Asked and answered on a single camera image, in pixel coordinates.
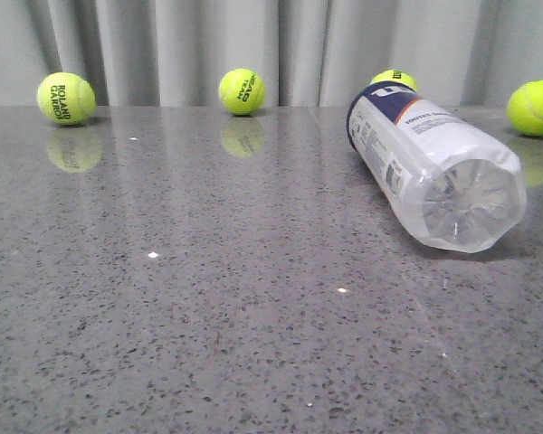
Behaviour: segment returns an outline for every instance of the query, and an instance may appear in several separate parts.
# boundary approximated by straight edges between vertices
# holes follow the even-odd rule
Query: fuzzy yellow ball
[[[63,125],[84,122],[97,107],[91,85],[69,72],[46,77],[36,91],[36,100],[47,118]]]
[[[249,115],[265,100],[263,79],[245,68],[229,71],[219,83],[219,99],[234,115]]]
[[[386,70],[380,72],[372,79],[372,81],[370,81],[370,84],[378,83],[379,81],[397,81],[405,84],[412,90],[418,90],[418,85],[414,78],[406,72],[399,70]]]
[[[507,116],[525,136],[543,136],[543,80],[530,81],[515,90],[507,104]]]

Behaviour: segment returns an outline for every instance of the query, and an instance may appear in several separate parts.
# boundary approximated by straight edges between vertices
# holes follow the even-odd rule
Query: white curtain
[[[239,67],[266,106],[347,106],[389,68],[439,104],[501,105],[543,79],[543,0],[0,0],[0,105],[54,71],[101,105],[218,105]]]

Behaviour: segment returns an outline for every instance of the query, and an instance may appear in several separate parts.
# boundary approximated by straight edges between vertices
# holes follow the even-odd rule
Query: polished stone table
[[[490,250],[420,245],[344,108],[0,108],[0,434],[543,433],[543,139]]]

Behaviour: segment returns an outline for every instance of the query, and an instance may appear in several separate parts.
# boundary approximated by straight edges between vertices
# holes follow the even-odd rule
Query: tennis ball
[[[97,106],[91,85],[69,72],[46,77],[38,87],[36,100],[47,118],[63,125],[84,122]]]
[[[370,81],[370,84],[378,83],[379,81],[398,81],[399,83],[405,84],[412,90],[418,89],[418,85],[412,76],[399,70],[387,70],[380,72],[374,77],[374,79],[372,79],[372,81]]]
[[[227,72],[219,83],[219,99],[234,115],[249,115],[265,99],[262,77],[244,68]]]
[[[521,134],[543,136],[543,80],[525,83],[511,94],[507,117]]]
[[[102,142],[89,128],[57,128],[48,137],[46,154],[64,172],[87,172],[102,158]]]
[[[514,137],[507,145],[519,157],[526,186],[535,188],[543,185],[543,140]]]
[[[247,158],[259,151],[265,139],[257,118],[229,118],[221,128],[224,149],[232,156]]]

